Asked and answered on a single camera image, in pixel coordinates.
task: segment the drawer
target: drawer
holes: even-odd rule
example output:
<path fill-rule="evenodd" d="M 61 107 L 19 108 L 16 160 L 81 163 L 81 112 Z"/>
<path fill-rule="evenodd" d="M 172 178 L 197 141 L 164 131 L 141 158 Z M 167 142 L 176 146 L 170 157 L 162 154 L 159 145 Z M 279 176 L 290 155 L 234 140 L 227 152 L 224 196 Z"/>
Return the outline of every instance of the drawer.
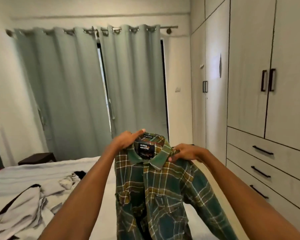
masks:
<path fill-rule="evenodd" d="M 230 169 L 247 185 L 253 185 L 255 189 L 257 189 L 263 195 L 269 197 L 267 199 L 268 203 L 271 204 L 276 211 L 278 211 L 284 218 L 286 218 L 300 231 L 300 209 L 298 209 L 285 198 L 270 189 L 268 186 L 252 177 L 250 174 L 242 170 L 230 160 L 227 160 L 227 168 Z"/>
<path fill-rule="evenodd" d="M 227 142 L 300 179 L 300 151 L 228 127 Z M 268 153 L 254 148 L 256 146 Z"/>
<path fill-rule="evenodd" d="M 228 144 L 227 158 L 300 207 L 300 180 Z"/>

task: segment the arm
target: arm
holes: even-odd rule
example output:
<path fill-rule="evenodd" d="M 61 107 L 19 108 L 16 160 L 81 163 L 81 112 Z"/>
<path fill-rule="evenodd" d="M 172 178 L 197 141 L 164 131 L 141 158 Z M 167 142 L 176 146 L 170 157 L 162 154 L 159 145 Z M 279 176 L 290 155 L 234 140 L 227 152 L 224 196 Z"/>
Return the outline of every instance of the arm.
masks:
<path fill-rule="evenodd" d="M 249 239 L 300 239 L 300 232 L 291 223 L 207 149 L 187 144 L 177 145 L 174 149 L 180 152 L 169 161 L 178 158 L 198 160 L 208 167 Z"/>
<path fill-rule="evenodd" d="M 101 208 L 108 175 L 117 153 L 145 130 L 126 131 L 114 138 L 100 159 L 72 191 L 62 208 L 44 229 L 39 240 L 89 239 Z"/>

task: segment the hand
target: hand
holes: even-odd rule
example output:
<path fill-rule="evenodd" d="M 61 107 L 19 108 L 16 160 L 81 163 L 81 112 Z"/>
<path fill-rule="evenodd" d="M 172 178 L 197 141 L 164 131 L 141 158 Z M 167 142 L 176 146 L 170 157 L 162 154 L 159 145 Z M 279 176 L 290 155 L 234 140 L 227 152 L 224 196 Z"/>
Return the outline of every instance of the hand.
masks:
<path fill-rule="evenodd" d="M 202 150 L 204 150 L 204 148 L 201 148 L 199 146 L 188 145 L 188 144 L 179 144 L 179 145 L 175 146 L 174 149 L 178 150 L 180 152 L 171 156 L 169 158 L 170 162 L 174 162 L 174 161 L 178 160 L 179 158 L 182 158 L 185 160 L 201 161 L 199 158 L 199 155 L 202 153 Z"/>
<path fill-rule="evenodd" d="M 116 145 L 116 147 L 118 147 L 119 150 L 122 150 L 130 146 L 136 140 L 136 138 L 145 133 L 145 131 L 146 129 L 141 129 L 133 134 L 129 131 L 122 132 L 120 135 L 118 135 L 112 140 L 112 143 Z"/>

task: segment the finger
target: finger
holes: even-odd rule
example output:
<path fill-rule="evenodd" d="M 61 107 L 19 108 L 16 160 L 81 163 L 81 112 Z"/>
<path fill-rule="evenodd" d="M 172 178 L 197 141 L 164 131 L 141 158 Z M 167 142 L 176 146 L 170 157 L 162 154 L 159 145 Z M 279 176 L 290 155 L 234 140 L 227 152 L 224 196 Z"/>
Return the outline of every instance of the finger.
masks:
<path fill-rule="evenodd" d="M 177 154 L 174 154 L 174 155 L 172 155 L 171 157 L 169 157 L 169 161 L 170 162 L 175 162 L 175 161 L 177 161 L 179 158 L 183 158 L 184 156 L 183 156 L 183 153 L 182 152 L 179 152 L 179 153 L 177 153 Z"/>
<path fill-rule="evenodd" d="M 145 133 L 145 131 L 146 131 L 146 129 L 141 129 L 141 130 L 139 130 L 139 131 L 133 133 L 133 134 L 132 134 L 132 137 L 133 137 L 134 139 L 136 139 L 138 136 L 140 136 L 140 135 L 142 135 L 143 133 Z"/>
<path fill-rule="evenodd" d="M 175 150 L 181 151 L 182 149 L 184 149 L 184 147 L 185 147 L 185 144 L 184 144 L 184 143 L 181 143 L 181 144 L 179 144 L 179 145 L 176 145 L 176 146 L 174 147 L 174 149 L 175 149 Z"/>

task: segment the shirt sleeve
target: shirt sleeve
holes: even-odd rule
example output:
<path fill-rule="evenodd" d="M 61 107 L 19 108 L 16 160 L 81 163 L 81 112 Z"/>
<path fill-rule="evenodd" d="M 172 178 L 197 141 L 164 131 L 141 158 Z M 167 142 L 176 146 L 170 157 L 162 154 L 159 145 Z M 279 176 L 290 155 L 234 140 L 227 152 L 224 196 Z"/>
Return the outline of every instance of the shirt sleeve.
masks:
<path fill-rule="evenodd" d="M 185 168 L 183 183 L 184 202 L 194 207 L 211 233 L 222 240 L 238 239 L 209 181 L 192 162 Z"/>

